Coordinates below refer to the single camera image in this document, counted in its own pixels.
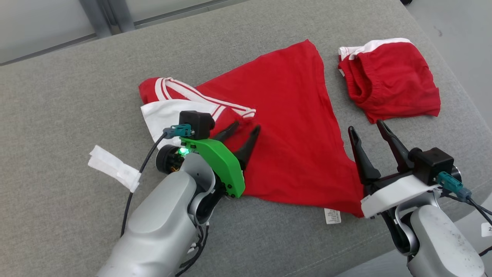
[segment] folded red shorts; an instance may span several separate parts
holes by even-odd
[[[159,93],[154,83],[155,79],[150,79],[140,86],[146,102],[160,100],[152,96]],[[363,186],[354,162],[344,151],[326,90],[323,62],[310,41],[260,56],[193,90],[202,100],[192,94],[185,95],[186,99],[255,111],[225,143],[234,151],[256,124],[261,125],[244,173],[244,195],[363,216]]]
[[[348,94],[370,123],[438,116],[439,89],[424,57],[408,39],[372,40],[360,47],[340,47],[338,54]]]

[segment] gray table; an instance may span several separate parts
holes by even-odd
[[[91,276],[119,237],[127,190],[87,166],[95,144],[138,167],[152,140],[138,84],[172,76],[198,85],[261,54],[310,39],[325,64],[328,93],[348,155],[357,127],[382,174],[395,170],[377,128],[349,99],[337,70],[340,46],[405,37],[440,88],[438,118],[392,119],[408,147],[439,147],[456,158],[481,202],[490,192],[492,137],[439,53],[396,0],[251,0],[104,38],[0,68],[1,276]],[[134,209],[162,180],[145,172]],[[443,201],[453,220],[467,205]],[[222,201],[207,247],[187,276],[333,276],[393,249],[381,220],[244,197]]]

